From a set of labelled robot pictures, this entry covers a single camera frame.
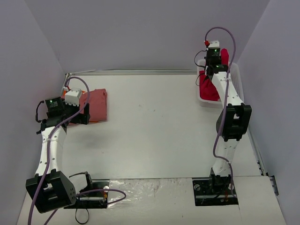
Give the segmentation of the red t-shirt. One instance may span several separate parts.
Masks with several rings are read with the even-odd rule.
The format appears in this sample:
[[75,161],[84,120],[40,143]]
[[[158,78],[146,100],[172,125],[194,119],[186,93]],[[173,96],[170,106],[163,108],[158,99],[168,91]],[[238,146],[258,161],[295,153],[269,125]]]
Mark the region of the red t-shirt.
[[[227,49],[207,49],[205,57],[206,65],[208,64],[229,64],[229,54]],[[204,76],[199,76],[199,91],[200,98],[203,100],[217,102],[219,100],[219,94],[217,89],[209,79],[204,80]]]

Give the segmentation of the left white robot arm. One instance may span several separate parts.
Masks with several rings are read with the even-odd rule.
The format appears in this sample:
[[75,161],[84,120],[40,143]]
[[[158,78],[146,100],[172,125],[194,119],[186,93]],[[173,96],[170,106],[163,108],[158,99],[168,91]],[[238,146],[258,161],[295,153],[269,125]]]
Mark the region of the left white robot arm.
[[47,118],[40,120],[42,136],[40,163],[26,190],[39,213],[57,210],[75,203],[75,187],[62,172],[62,152],[69,123],[87,125],[90,104],[68,105],[61,97],[44,100]]

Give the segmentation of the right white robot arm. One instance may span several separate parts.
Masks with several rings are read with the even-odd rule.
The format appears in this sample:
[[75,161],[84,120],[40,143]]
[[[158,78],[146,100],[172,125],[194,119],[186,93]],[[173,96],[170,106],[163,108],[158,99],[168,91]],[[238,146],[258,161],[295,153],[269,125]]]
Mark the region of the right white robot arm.
[[199,97],[205,103],[222,105],[213,146],[216,161],[208,181],[209,191],[219,194],[233,187],[232,160],[238,143],[247,132],[252,108],[242,101],[231,80],[228,51],[213,46],[207,47],[205,52],[205,64],[199,71]]

